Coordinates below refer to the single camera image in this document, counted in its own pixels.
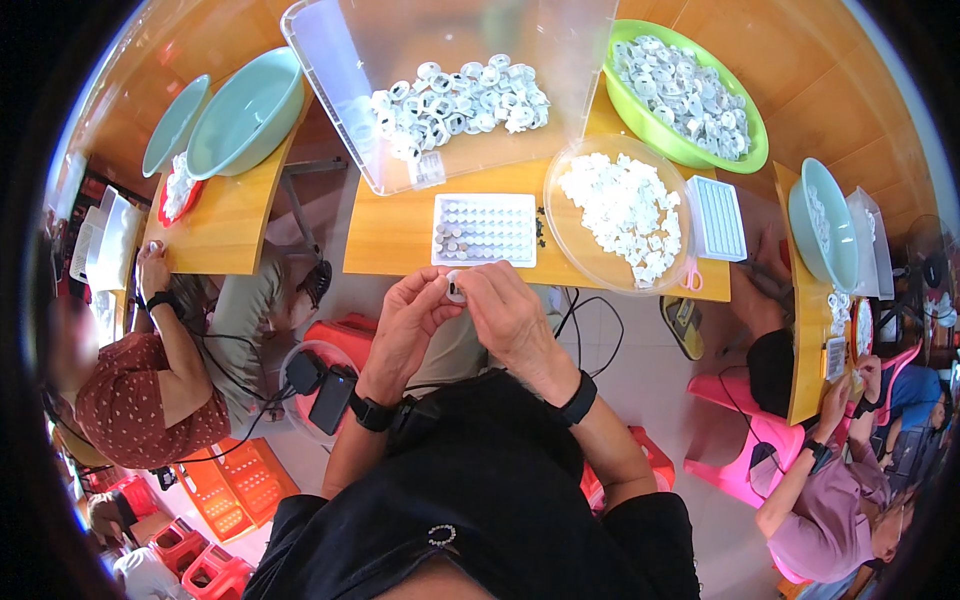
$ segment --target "pink scissors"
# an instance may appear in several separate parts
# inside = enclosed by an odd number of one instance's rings
[[[687,261],[686,275],[680,282],[680,287],[686,288],[691,292],[699,292],[704,289],[704,276],[702,276],[697,269],[696,258]]]

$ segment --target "hand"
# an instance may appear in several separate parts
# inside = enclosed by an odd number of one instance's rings
[[[505,260],[457,276],[480,343],[554,406],[580,387],[580,372],[553,336],[540,298]]]
[[[166,291],[170,285],[170,269],[164,258],[163,242],[146,242],[136,256],[136,289],[144,302],[149,302],[157,292]]]
[[[356,393],[381,406],[393,406],[420,365],[437,327],[463,312],[446,297],[447,267],[424,267],[387,292],[367,366]]]
[[[837,380],[824,396],[823,408],[820,411],[820,423],[817,425],[817,433],[814,439],[820,444],[825,444],[833,435],[833,430],[837,428],[840,421],[843,420],[847,410],[847,401],[850,399],[851,377],[846,374]]]
[[[877,356],[861,356],[856,369],[863,378],[863,395],[871,403],[880,398],[880,359]]]

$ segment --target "orange wall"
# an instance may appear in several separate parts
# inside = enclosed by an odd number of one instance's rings
[[[845,193],[859,185],[871,195],[890,236],[937,212],[906,105],[840,0],[621,0],[617,18],[659,23],[709,50],[756,102],[770,160],[798,172],[807,156],[821,160]],[[777,198],[770,161],[718,176]]]
[[[126,32],[123,51],[114,53],[97,82],[70,151],[88,155],[91,168],[152,198],[159,176],[144,179],[141,165],[163,112],[186,84],[203,73],[217,87],[248,61],[285,45],[279,21],[292,3],[149,2]]]
[[[292,1],[149,3],[98,82],[71,150],[81,149],[92,167],[152,197],[156,176],[145,180],[140,165],[163,111],[199,75],[209,73],[216,85],[283,45],[278,23]],[[770,159],[795,171],[806,156],[822,160],[845,192],[860,185],[871,194],[891,235],[936,212],[924,152],[900,93],[840,0],[621,0],[617,17],[657,22],[707,48],[754,98]],[[331,136],[323,111],[314,115],[306,135]],[[769,162],[754,175],[720,176],[777,197]]]

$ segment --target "metal table leg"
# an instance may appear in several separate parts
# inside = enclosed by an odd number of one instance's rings
[[[324,251],[321,250],[317,240],[313,237],[313,231],[306,222],[306,216],[303,214],[303,206],[300,205],[300,199],[297,197],[297,191],[294,189],[292,176],[305,173],[321,173],[323,171],[338,171],[346,169],[347,164],[339,156],[330,160],[308,160],[305,162],[293,162],[283,167],[280,174],[280,185],[287,193],[290,207],[293,209],[294,218],[297,220],[297,227],[300,228],[300,234],[303,236],[303,243],[308,249],[308,253],[316,256],[317,261],[324,260]]]

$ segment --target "blue shirt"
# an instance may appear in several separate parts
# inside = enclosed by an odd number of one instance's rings
[[[890,368],[880,374],[881,394],[886,394],[889,389],[893,373]],[[903,418],[902,431],[925,423],[942,393],[936,371],[928,367],[904,366],[890,395],[890,421]]]

